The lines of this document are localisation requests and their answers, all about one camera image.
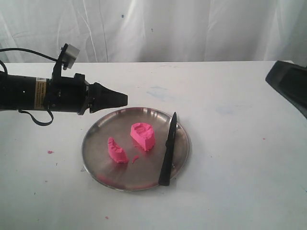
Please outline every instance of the white curtain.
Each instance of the white curtain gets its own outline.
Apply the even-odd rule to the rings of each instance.
[[[307,64],[306,0],[0,0],[0,48],[77,62],[292,60]],[[44,62],[22,52],[5,62]]]

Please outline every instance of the white table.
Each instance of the white table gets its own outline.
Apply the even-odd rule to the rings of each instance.
[[[176,111],[190,158],[170,187],[119,192],[81,172],[86,131],[115,109],[54,113],[48,127],[0,112],[0,229],[306,229],[307,120],[265,82],[273,64],[75,64],[63,75],[126,93],[129,106]],[[53,64],[7,67],[49,78]]]

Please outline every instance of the knife handle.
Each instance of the knife handle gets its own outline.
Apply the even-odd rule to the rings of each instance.
[[[172,172],[174,145],[167,146],[166,152],[160,172],[158,184],[162,186],[169,186]]]

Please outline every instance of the round metal plate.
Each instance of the round metal plate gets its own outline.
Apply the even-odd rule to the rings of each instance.
[[[121,109],[102,117],[83,140],[82,155],[86,170],[99,183],[118,190],[135,191],[158,186],[171,119],[161,111],[142,107]],[[130,136],[131,126],[138,122],[148,123],[154,129],[156,143],[148,152],[143,151]],[[126,151],[129,163],[115,163],[109,157],[109,137],[113,137]],[[188,154],[188,136],[177,123],[171,178],[184,165]],[[132,163],[136,155],[139,158]]]

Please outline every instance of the black knife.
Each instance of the black knife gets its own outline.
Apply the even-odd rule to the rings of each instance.
[[[173,162],[173,153],[174,153],[174,145],[175,145],[175,137],[176,137],[176,129],[177,129],[177,114],[174,112],[173,118],[171,120],[171,124],[169,126],[166,145],[166,152],[160,172],[159,177],[159,185],[169,186],[172,172],[172,162]]]

